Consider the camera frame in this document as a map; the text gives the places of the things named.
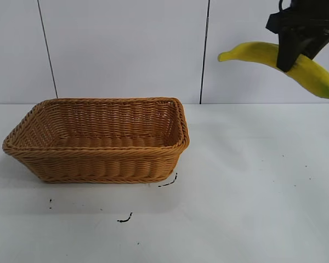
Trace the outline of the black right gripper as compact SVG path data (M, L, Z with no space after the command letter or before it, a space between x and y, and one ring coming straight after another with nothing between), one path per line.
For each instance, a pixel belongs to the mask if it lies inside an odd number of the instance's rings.
M329 44L329 1L290 1L287 8L282 4L279 1L279 11L269 16L266 29L279 36L276 66L288 72L301 52L313 60Z

